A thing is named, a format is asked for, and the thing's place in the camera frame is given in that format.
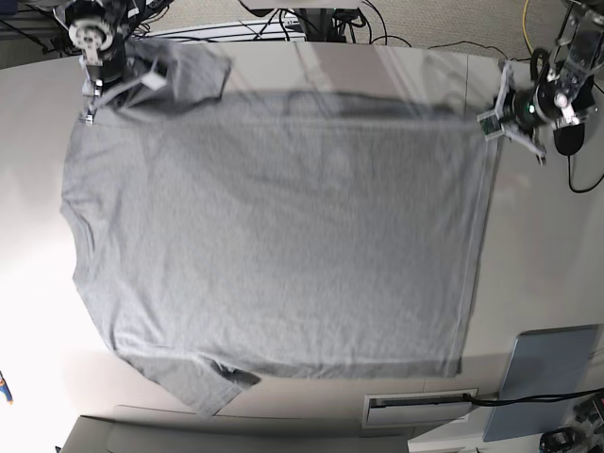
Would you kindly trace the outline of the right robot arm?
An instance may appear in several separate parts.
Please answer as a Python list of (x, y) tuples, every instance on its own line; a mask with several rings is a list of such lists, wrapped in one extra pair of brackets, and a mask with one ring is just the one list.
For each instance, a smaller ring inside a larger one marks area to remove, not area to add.
[(101, 96), (125, 77), (126, 41), (153, 10), (147, 1), (68, 1), (53, 12), (80, 52), (89, 98), (83, 120), (91, 125)]

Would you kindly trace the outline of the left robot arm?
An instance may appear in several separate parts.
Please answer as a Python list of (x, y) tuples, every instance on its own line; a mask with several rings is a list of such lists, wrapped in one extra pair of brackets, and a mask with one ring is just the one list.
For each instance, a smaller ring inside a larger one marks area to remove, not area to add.
[(571, 158), (585, 140), (585, 123), (597, 112), (594, 76), (603, 68), (603, 3), (569, 1), (551, 50), (536, 48), (529, 59), (531, 85), (515, 88), (510, 62), (501, 62), (492, 109), (478, 122), (488, 140), (506, 137), (545, 163), (539, 130), (550, 127), (558, 153)]

